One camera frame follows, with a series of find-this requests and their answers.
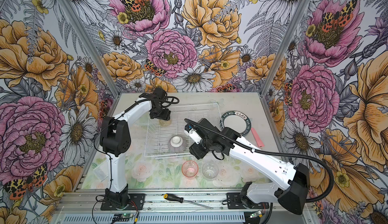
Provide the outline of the clear glass cup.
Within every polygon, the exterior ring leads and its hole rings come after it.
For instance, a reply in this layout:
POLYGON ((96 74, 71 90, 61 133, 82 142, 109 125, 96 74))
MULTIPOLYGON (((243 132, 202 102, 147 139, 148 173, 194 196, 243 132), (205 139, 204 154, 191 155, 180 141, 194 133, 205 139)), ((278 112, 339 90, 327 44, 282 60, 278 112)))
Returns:
POLYGON ((205 178, 212 180, 218 176, 219 168, 214 161, 207 161, 202 166, 202 174, 205 178))

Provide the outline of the pink glass cup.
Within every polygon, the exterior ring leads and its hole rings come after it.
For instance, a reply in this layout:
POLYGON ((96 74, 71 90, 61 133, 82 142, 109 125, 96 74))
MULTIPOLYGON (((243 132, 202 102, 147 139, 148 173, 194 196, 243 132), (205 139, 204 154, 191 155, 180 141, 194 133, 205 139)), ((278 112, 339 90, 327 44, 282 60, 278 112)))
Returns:
POLYGON ((182 165, 181 171, 186 178, 194 178, 198 174, 199 167, 195 161, 188 160, 182 165))

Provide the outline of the dark green rimmed plate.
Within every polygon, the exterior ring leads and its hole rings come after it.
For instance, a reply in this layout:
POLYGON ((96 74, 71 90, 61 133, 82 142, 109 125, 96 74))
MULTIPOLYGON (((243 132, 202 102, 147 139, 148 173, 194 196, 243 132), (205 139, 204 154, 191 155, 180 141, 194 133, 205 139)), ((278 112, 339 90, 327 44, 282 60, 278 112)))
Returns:
POLYGON ((228 127, 243 136, 246 136, 252 128, 251 120, 240 111, 228 111, 221 116, 220 126, 228 127))

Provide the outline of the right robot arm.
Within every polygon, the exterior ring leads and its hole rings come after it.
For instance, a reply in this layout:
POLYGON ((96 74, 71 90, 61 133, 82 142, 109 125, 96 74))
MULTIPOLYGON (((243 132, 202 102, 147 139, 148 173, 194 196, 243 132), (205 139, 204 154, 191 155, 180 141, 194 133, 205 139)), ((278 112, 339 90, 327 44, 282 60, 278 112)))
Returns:
POLYGON ((235 130, 224 128, 220 131, 205 118, 198 123, 190 119, 185 122, 185 133, 193 140, 190 154, 196 159, 204 158, 209 152, 219 153, 222 157, 230 156, 246 163, 270 179, 265 185, 245 183, 233 201, 246 208, 277 202, 293 214, 302 214, 310 184, 305 165, 294 166, 282 161, 280 153, 264 152, 235 130))

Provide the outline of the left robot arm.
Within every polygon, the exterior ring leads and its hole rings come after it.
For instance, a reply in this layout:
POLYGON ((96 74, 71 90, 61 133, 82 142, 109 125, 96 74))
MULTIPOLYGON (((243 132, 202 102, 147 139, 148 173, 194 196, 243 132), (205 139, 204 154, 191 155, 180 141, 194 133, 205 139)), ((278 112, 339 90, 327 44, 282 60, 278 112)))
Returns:
POLYGON ((128 184, 125 177, 125 153, 131 145, 129 128, 144 114, 150 119, 170 120, 169 106, 178 104, 179 99, 168 96, 164 89, 142 93, 138 99, 116 116, 103 119, 100 131, 100 146, 108 161, 108 187, 104 202, 108 207, 124 209, 130 203, 128 184))

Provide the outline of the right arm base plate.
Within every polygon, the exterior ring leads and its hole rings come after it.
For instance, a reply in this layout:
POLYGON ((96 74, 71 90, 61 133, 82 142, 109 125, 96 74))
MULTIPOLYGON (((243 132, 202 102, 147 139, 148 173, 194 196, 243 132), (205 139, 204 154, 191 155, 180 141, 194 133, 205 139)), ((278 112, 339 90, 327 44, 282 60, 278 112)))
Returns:
POLYGON ((228 209, 269 209, 268 202, 254 203, 248 197, 237 192, 226 193, 226 199, 222 204, 227 205, 228 209))

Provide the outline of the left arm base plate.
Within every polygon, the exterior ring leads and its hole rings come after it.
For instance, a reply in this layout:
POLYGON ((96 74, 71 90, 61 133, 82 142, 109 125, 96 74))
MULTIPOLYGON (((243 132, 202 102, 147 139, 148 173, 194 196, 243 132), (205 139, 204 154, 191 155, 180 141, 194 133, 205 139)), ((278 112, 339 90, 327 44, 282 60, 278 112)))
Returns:
POLYGON ((116 195, 112 197, 105 197, 101 210, 103 211, 116 211, 116 210, 143 210, 143 205, 145 203, 145 194, 128 194, 116 195))

